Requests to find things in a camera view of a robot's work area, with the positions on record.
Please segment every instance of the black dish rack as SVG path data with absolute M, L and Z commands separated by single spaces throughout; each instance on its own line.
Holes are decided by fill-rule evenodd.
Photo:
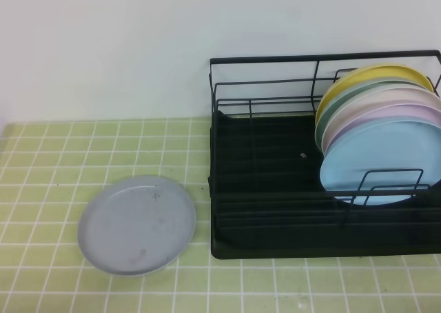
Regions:
M 328 54 L 313 56 L 239 57 L 210 60 L 212 93 L 211 247 L 218 259 L 256 259 L 317 256 L 375 256 L 441 252 L 441 187 L 420 183 L 424 170 L 370 170 L 417 172 L 416 183 L 384 185 L 370 190 L 326 192 L 320 184 L 321 151 L 314 141 L 318 84 L 330 86 L 343 72 L 318 75 L 327 62 L 360 59 L 435 59 L 437 50 Z M 313 63 L 304 79 L 220 81 L 215 68 L 257 63 Z M 438 76 L 435 91 L 441 80 Z M 309 83 L 303 95 L 217 98 L 219 88 Z M 265 108 L 281 105 L 283 110 Z M 240 108 L 242 112 L 231 112 Z M 406 195 L 389 205 L 369 205 L 370 196 Z M 335 196 L 350 197 L 346 202 Z M 357 196 L 365 205 L 354 205 Z

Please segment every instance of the tiled countertop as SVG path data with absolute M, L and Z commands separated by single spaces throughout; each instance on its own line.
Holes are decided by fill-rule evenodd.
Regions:
M 207 119 L 8 125 L 0 140 L 3 312 L 438 313 L 441 255 L 219 261 L 209 253 Z M 180 182 L 192 243 L 167 268 L 104 274 L 76 246 L 87 202 L 137 174 Z

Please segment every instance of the green tile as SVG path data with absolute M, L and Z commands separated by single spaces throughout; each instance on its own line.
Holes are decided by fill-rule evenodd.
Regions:
M 61 235 L 60 243 L 76 243 L 76 233 L 78 231 L 78 225 L 67 224 L 64 226 L 63 234 Z
M 119 137 L 116 140 L 115 151 L 138 151 L 139 138 Z
M 31 224 L 8 224 L 3 235 L 2 243 L 27 243 L 33 225 Z
M 95 136 L 115 137 L 118 132 L 118 123 L 98 123 L 96 125 Z
M 72 313 L 104 312 L 105 294 L 77 294 Z
M 0 187 L 0 203 L 14 203 L 20 192 L 20 187 Z
M 35 312 L 39 302 L 39 294 L 11 294 L 7 313 L 31 313 Z
M 209 246 L 189 245 L 179 256 L 179 265 L 181 266 L 207 266 L 209 256 Z
M 29 172 L 26 184 L 49 184 L 55 168 L 33 168 Z
M 142 122 L 122 122 L 119 127 L 119 136 L 140 136 L 142 130 Z
M 107 302 L 107 313 L 138 313 L 138 294 L 111 294 Z
M 1 184 L 22 184 L 28 175 L 28 170 L 23 168 L 6 168 L 1 177 Z
M 83 270 L 81 273 L 78 291 L 80 292 L 107 292 L 110 275 L 100 270 Z
M 372 270 L 343 269 L 343 281 L 348 294 L 367 294 L 377 292 L 375 276 Z
M 25 251 L 24 246 L 0 246 L 0 266 L 18 266 Z
M 28 123 L 21 136 L 43 136 L 47 128 L 47 123 Z
M 35 159 L 34 166 L 40 166 L 37 163 L 37 159 L 39 159 L 39 156 Z M 34 161 L 35 154 L 33 153 L 12 153 L 8 166 L 9 167 L 28 167 L 32 165 L 32 162 Z
M 94 123 L 75 123 L 72 131 L 70 132 L 70 136 L 85 136 L 90 137 L 94 132 Z
M 115 139 L 107 138 L 96 138 L 92 139 L 90 144 L 90 151 L 113 151 L 113 145 L 115 144 Z
M 392 294 L 412 293 L 405 269 L 376 270 L 380 292 Z
M 245 295 L 243 309 L 244 313 L 276 313 L 276 297 Z
M 174 313 L 206 313 L 207 296 L 200 294 L 177 294 Z
M 244 292 L 273 292 L 274 275 L 273 270 L 243 270 L 243 291 Z
M 207 291 L 208 270 L 183 269 L 178 273 L 177 291 L 204 292 Z
M 122 277 L 113 276 L 112 284 L 110 286 L 111 292 L 137 292 L 141 291 L 141 277 Z
M 306 270 L 277 269 L 276 282 L 278 292 L 309 292 Z
M 34 162 L 33 166 L 54 167 L 59 162 L 60 155 L 61 154 L 59 152 L 49 152 L 49 153 L 38 154 L 37 157 L 35 158 L 35 162 Z
M 26 137 L 20 138 L 17 145 L 15 146 L 15 151 L 21 152 L 34 152 L 39 149 L 41 139 L 28 139 Z
M 165 137 L 165 151 L 187 151 L 188 150 L 188 137 Z
M 176 270 L 165 268 L 144 276 L 144 291 L 173 292 Z
M 144 123 L 143 136 L 165 135 L 165 121 L 146 121 Z
M 0 291 L 9 291 L 17 270 L 0 268 Z
M 140 151 L 162 151 L 165 137 L 143 137 L 141 139 Z
M 170 166 L 186 166 L 187 165 L 187 152 L 170 152 L 164 151 L 163 165 Z
M 69 313 L 73 294 L 44 294 L 40 312 Z
M 209 167 L 188 167 L 187 182 L 208 183 Z
M 66 137 L 69 135 L 70 131 L 69 123 L 51 123 L 49 125 L 48 131 L 46 132 L 47 137 Z
M 349 296 L 349 310 L 357 313 L 382 313 L 380 297 Z
M 136 160 L 136 152 L 115 152 L 110 161 L 110 165 L 127 166 L 134 165 Z
M 12 222 L 33 222 L 37 219 L 41 204 L 17 205 L 11 215 Z
M 82 261 L 83 255 L 77 244 L 60 245 L 55 253 L 54 266 L 81 266 Z
M 52 269 L 45 291 L 75 291 L 79 272 L 80 269 Z
M 66 139 L 45 138 L 40 151 L 62 151 Z
M 309 270 L 311 291 L 315 293 L 339 293 L 343 291 L 338 270 Z
M 86 166 L 107 166 L 110 162 L 111 152 L 89 152 L 84 165 Z
M 65 151 L 87 151 L 90 144 L 89 138 L 69 138 L 66 143 Z
M 315 313 L 347 312 L 344 296 L 313 296 L 312 301 Z
M 133 167 L 115 167 L 109 168 L 106 183 L 113 183 L 132 177 Z
M 55 245 L 29 245 L 23 260 L 23 266 L 50 267 Z
M 180 166 L 163 166 L 161 167 L 161 176 L 173 181 L 184 182 L 185 168 Z
M 167 126 L 167 136 L 183 135 L 188 136 L 190 129 L 189 121 L 169 121 Z
M 211 269 L 209 290 L 210 292 L 240 292 L 240 270 L 238 268 Z
M 378 267 L 402 267 L 401 256 L 373 256 L 373 264 Z
M 75 187 L 73 185 L 53 185 L 49 189 L 47 202 L 62 203 L 72 200 Z
M 2 136 L 3 137 L 17 137 L 21 136 L 21 131 L 23 130 L 24 125 L 20 123 L 8 123 L 3 129 Z
M 102 185 L 78 185 L 74 195 L 74 201 L 91 201 L 99 192 L 103 190 Z
M 209 151 L 209 137 L 190 137 L 190 150 Z
M 76 184 L 80 176 L 81 168 L 58 168 L 55 172 L 55 184 Z
M 172 304 L 173 296 L 171 294 L 144 294 L 142 297 L 140 312 L 168 313 L 172 311 Z
M 274 265 L 276 267 L 303 267 L 305 266 L 305 260 L 304 258 L 275 259 Z
M 382 301 L 384 313 L 418 313 L 413 296 L 383 296 Z
M 14 291 L 41 291 L 47 275 L 47 269 L 20 270 L 15 282 Z
M 411 269 L 410 274 L 416 293 L 441 293 L 441 269 Z
M 191 240 L 192 243 L 208 243 L 209 241 L 209 223 L 196 222 L 196 229 Z
M 45 203 L 41 210 L 40 222 L 63 222 L 68 213 L 68 204 Z
M 46 196 L 48 188 L 45 186 L 26 185 L 21 190 L 19 200 L 20 203 L 42 203 Z
M 62 227 L 60 224 L 37 224 L 31 243 L 56 243 Z
M 437 263 L 433 254 L 415 254 L 403 256 L 408 266 L 436 267 Z
M 279 313 L 311 313 L 311 301 L 309 296 L 279 296 Z
M 78 222 L 83 214 L 85 208 L 88 206 L 87 203 L 75 203 L 70 207 L 68 221 Z
M 0 222 L 7 221 L 12 211 L 11 204 L 0 204 Z
M 207 135 L 209 136 L 209 128 L 211 123 L 209 121 L 193 121 L 192 135 Z
M 82 166 L 84 162 L 86 153 L 77 152 L 77 153 L 63 153 L 61 156 L 60 166 Z
M 106 174 L 106 167 L 84 168 L 81 173 L 80 183 L 104 183 Z
M 137 165 L 159 165 L 162 152 L 139 152 Z

